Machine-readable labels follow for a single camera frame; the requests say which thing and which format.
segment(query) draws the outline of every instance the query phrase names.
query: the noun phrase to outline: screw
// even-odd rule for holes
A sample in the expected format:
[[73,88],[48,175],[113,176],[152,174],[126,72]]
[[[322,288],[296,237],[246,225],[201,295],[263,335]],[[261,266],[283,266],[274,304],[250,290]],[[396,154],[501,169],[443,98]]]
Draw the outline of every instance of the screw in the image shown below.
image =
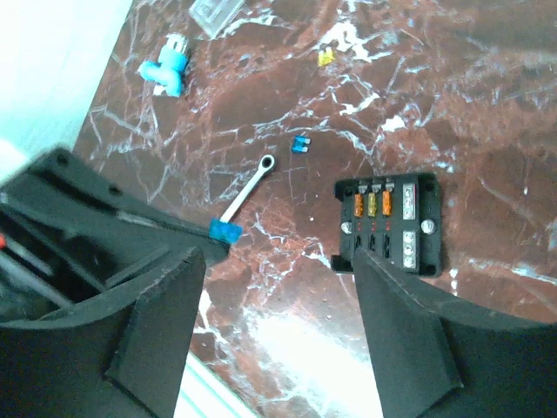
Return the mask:
[[340,229],[346,235],[350,235],[352,233],[352,224],[350,222],[343,222]]
[[414,260],[412,257],[405,257],[404,258],[404,267],[406,268],[413,268],[414,267]]
[[414,240],[414,234],[410,232],[404,233],[403,240],[404,242],[412,243],[412,241]]
[[431,219],[426,219],[421,223],[421,230],[427,235],[431,235],[432,233],[434,233],[435,229],[435,222],[433,222]]

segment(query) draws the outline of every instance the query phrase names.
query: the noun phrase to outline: blue fuse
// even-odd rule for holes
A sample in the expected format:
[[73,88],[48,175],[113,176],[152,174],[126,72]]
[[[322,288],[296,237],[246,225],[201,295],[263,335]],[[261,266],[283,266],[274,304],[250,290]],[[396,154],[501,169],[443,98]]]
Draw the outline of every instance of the blue fuse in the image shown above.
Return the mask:
[[311,142],[312,141],[309,138],[297,136],[296,138],[294,138],[294,141],[292,142],[292,152],[295,154],[301,154],[303,152],[307,152],[309,149],[308,145]]
[[242,227],[213,219],[209,226],[209,236],[227,244],[234,244],[242,236]]

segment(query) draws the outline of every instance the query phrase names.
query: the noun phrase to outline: black fuse block base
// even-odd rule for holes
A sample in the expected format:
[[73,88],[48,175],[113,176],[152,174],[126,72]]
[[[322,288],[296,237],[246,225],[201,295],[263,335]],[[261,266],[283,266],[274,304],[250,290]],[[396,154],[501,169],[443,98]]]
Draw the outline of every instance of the black fuse block base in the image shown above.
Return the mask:
[[362,246],[407,273],[441,274],[441,198],[432,173],[342,179],[334,186],[340,211],[340,254],[332,270],[352,273]]

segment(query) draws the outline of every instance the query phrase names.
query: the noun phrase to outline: blue connector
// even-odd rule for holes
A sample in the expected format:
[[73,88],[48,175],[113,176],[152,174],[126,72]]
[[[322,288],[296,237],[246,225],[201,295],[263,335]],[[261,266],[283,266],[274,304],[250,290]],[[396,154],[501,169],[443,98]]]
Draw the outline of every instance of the blue connector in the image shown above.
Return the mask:
[[168,35],[168,41],[158,55],[158,62],[144,61],[139,66],[139,74],[145,81],[162,85],[169,96],[179,97],[183,90],[182,76],[188,64],[186,48],[185,37],[178,33]]
[[297,136],[296,138],[294,138],[294,141],[292,142],[292,148],[291,148],[292,152],[295,154],[301,154],[307,152],[309,150],[308,145],[311,142],[312,141],[309,138]]
[[242,236],[242,227],[213,219],[209,226],[209,236],[227,244],[235,244]]

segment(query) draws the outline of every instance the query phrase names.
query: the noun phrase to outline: orange fuse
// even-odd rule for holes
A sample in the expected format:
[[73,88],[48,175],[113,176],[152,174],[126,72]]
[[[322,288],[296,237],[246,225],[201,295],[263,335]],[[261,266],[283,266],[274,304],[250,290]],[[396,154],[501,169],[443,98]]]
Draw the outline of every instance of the orange fuse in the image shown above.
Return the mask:
[[391,201],[391,192],[383,191],[383,216],[391,216],[393,212],[393,203]]
[[356,218],[364,216],[364,198],[359,193],[354,195],[354,216]]

